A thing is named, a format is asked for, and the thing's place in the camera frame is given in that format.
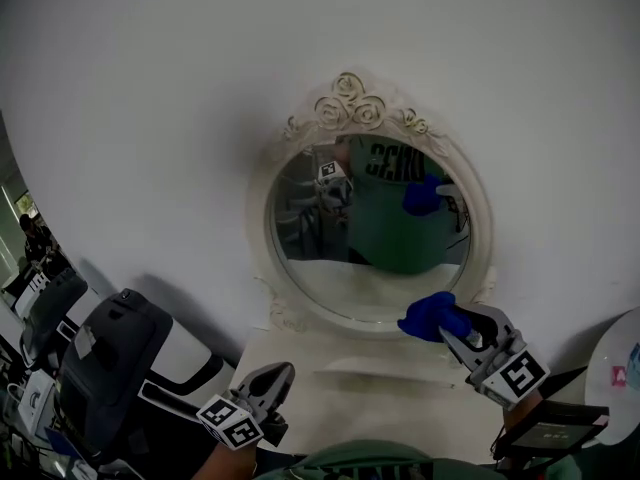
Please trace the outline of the white dressing table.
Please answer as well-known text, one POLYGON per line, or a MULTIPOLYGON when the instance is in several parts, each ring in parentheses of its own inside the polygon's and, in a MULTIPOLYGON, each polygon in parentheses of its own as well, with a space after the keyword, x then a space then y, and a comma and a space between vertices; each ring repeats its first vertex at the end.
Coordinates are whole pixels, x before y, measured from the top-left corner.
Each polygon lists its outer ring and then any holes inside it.
POLYGON ((442 344, 256 329, 232 383, 279 362, 295 368, 279 409, 289 425, 275 448, 279 453, 310 454, 377 439, 436 457, 491 460, 502 410, 466 384, 466 369, 442 344))

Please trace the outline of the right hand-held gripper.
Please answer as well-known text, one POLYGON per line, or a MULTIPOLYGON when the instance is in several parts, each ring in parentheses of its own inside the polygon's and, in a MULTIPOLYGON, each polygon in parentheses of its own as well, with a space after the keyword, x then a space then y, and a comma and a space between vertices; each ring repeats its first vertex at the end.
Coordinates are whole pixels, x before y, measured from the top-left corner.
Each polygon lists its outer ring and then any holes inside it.
POLYGON ((440 327, 444 343, 471 372, 466 381, 477 393, 513 410, 547 379, 549 367, 502 310, 480 303, 454 308, 471 331, 459 337, 440 327))

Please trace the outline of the person's left forearm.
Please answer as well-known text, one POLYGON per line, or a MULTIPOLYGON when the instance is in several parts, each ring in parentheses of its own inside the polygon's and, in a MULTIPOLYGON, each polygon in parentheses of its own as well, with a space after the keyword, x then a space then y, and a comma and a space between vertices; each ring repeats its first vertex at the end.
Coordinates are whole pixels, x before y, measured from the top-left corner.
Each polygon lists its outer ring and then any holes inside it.
POLYGON ((256 454, 255 443, 238 450, 218 444, 191 480, 251 480, 256 454))

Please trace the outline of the white printed carton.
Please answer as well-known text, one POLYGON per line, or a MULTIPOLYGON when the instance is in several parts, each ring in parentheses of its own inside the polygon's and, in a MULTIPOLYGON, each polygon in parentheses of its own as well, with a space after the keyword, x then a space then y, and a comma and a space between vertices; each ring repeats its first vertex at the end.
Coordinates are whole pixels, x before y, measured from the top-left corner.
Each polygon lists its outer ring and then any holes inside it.
POLYGON ((55 382, 43 370, 31 374, 23 390, 18 414, 31 436, 46 438, 45 428, 54 419, 55 382))

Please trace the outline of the ornate white oval mirror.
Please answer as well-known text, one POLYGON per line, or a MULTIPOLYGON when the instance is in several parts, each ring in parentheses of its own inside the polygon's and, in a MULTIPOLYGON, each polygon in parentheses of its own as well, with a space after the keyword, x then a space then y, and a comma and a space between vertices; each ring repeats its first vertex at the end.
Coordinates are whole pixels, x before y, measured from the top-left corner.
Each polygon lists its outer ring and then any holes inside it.
POLYGON ((451 129, 361 70, 313 90, 263 148, 247 233, 289 309, 372 336, 433 293, 477 299, 493 252, 486 191, 451 129))

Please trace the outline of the person's green shirt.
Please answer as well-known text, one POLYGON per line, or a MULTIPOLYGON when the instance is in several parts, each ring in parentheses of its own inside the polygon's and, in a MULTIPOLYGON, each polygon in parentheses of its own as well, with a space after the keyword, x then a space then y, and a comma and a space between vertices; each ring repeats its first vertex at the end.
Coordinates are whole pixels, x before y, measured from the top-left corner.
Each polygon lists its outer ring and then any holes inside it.
POLYGON ((583 480, 568 456, 546 470, 512 477, 494 466, 432 457, 414 447, 384 440, 355 440, 265 471, 255 480, 583 480))

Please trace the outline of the black display screen device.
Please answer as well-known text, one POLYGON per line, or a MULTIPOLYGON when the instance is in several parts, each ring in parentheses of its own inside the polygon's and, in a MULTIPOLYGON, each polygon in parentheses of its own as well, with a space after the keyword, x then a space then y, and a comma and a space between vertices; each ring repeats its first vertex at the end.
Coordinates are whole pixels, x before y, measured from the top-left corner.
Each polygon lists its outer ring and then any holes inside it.
POLYGON ((543 400, 497 439, 493 459, 562 458, 598 436, 608 426, 609 417, 605 406, 543 400))

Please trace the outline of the blue cloth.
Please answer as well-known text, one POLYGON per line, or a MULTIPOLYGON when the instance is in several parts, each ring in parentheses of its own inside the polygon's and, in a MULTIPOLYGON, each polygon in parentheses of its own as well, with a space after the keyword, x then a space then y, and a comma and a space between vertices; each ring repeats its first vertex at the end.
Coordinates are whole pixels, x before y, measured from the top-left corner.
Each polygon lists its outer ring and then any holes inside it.
POLYGON ((405 334, 433 343, 444 342, 440 330, 457 338, 466 338, 472 331, 470 319, 456 308, 455 295, 445 291, 410 304, 397 325, 405 334))

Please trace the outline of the person's right forearm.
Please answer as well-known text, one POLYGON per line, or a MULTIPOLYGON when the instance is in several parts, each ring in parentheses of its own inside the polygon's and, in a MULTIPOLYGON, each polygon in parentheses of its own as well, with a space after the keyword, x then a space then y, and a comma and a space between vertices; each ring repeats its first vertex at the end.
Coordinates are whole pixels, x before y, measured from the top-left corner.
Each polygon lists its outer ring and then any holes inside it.
POLYGON ((509 432, 522 421, 544 398, 538 390, 523 398, 512 410, 503 410, 504 431, 509 432))

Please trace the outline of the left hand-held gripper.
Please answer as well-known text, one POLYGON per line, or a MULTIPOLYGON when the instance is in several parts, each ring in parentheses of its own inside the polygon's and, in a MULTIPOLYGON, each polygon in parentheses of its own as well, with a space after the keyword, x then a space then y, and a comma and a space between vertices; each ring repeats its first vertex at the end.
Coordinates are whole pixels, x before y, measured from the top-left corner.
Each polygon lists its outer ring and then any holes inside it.
POLYGON ((201 407, 196 417, 221 444, 233 451, 261 440, 277 446, 289 429, 284 418, 275 411, 286 400, 295 379, 290 362, 272 363, 254 370, 240 382, 236 391, 265 411, 253 409, 245 401, 214 395, 201 407))

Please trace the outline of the black and white exercise machine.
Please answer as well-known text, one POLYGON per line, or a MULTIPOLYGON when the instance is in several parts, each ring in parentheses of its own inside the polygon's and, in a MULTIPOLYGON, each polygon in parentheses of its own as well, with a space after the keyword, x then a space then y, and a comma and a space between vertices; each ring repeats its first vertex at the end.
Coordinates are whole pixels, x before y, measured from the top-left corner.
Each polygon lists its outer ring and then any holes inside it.
POLYGON ((234 372, 168 312, 124 290, 75 332, 54 408, 92 467, 122 462, 140 480, 190 480, 216 446, 196 413, 234 372))

